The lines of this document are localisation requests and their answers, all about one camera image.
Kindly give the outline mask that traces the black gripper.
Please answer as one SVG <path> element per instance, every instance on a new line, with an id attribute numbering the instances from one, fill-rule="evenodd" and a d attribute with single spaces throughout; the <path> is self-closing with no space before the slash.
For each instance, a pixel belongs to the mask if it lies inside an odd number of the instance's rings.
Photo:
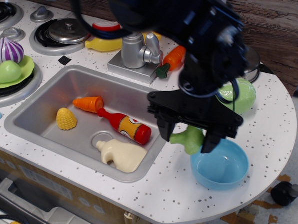
<path id="1" fill-rule="evenodd" d="M 206 130 L 202 154 L 212 152 L 221 139 L 235 138 L 243 118 L 214 96 L 195 98 L 181 90 L 150 92 L 147 111 L 154 114 L 161 137 L 167 142 L 177 123 Z"/>

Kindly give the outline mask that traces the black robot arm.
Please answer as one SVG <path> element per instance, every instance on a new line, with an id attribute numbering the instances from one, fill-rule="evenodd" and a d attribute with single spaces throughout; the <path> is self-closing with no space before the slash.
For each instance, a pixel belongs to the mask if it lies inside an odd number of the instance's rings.
<path id="1" fill-rule="evenodd" d="M 217 100 L 217 90 L 234 84 L 247 65 L 240 16 L 221 0 L 108 0 L 121 24 L 101 31 L 81 16 L 80 0 L 70 0 L 79 23 L 99 38 L 155 31 L 185 47 L 186 57 L 176 91 L 148 94 L 160 134 L 169 140 L 178 122 L 206 130 L 202 152 L 209 153 L 222 138 L 234 138 L 243 119 Z"/>

